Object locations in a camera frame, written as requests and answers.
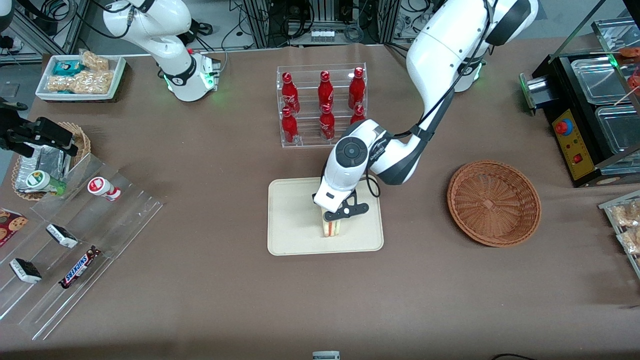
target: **yogurt bottle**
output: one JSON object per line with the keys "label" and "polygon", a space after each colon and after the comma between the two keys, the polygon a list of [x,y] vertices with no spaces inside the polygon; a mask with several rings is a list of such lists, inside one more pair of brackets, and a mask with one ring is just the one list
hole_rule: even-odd
{"label": "yogurt bottle", "polygon": [[41,170],[36,170],[27,176],[27,186],[41,192],[52,193],[55,196],[62,196],[67,189],[66,183]]}
{"label": "yogurt bottle", "polygon": [[116,201],[122,195],[122,191],[117,186],[113,186],[107,179],[97,176],[89,181],[86,189],[94,195],[101,196],[108,201]]}

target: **tray of snacks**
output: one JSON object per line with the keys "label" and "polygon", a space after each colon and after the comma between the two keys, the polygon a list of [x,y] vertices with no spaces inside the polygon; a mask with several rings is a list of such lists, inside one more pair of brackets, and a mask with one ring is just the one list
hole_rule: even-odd
{"label": "tray of snacks", "polygon": [[47,102],[115,102],[126,63],[122,56],[83,49],[79,55],[51,56],[36,96]]}
{"label": "tray of snacks", "polygon": [[640,190],[598,205],[640,277]]}

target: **acrylic bottle rack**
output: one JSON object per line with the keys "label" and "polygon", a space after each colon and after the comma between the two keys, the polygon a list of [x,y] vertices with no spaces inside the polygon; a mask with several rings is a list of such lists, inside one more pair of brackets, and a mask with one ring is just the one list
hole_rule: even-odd
{"label": "acrylic bottle rack", "polygon": [[[363,79],[367,84],[367,64],[349,63],[332,65],[302,65],[279,66],[276,74],[276,98],[278,101],[278,118],[280,119],[280,141],[282,147],[303,146],[331,146],[340,140],[341,134],[349,126],[353,110],[349,108],[349,84],[353,79],[353,70],[356,67],[364,69]],[[331,76],[333,85],[333,116],[335,117],[335,137],[324,140],[320,137],[320,109],[318,103],[318,85],[320,85],[320,72],[327,70]],[[282,74],[291,73],[293,83],[298,88],[300,100],[300,112],[294,117],[298,121],[298,143],[287,143],[282,130]],[[363,104],[365,116],[367,115],[367,89],[365,88]]]}

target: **red button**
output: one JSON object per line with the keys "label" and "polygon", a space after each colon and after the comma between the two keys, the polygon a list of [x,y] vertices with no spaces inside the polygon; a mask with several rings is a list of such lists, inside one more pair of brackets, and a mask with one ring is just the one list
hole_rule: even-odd
{"label": "red button", "polygon": [[567,125],[564,121],[560,121],[556,124],[556,133],[559,135],[564,135],[567,130],[569,130],[569,125]]}

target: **round wicker basket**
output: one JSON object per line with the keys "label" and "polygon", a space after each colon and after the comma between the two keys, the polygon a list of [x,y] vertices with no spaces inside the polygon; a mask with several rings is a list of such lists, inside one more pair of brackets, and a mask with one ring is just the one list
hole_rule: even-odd
{"label": "round wicker basket", "polygon": [[[91,152],[91,140],[86,136],[84,131],[72,122],[59,122],[60,126],[65,129],[71,131],[74,135],[75,145],[78,147],[78,153],[71,158],[71,162],[69,164],[69,168],[73,168],[85,155]],[[29,201],[38,201],[42,199],[45,195],[44,192],[37,193],[21,193],[15,189],[15,180],[18,177],[18,170],[20,169],[20,158],[15,162],[13,166],[13,171],[11,174],[11,184],[13,186],[14,192],[21,198]]]}
{"label": "round wicker basket", "polygon": [[540,224],[536,189],[517,169],[498,161],[476,161],[458,169],[449,183],[447,203],[462,231],[493,247],[522,243]]}

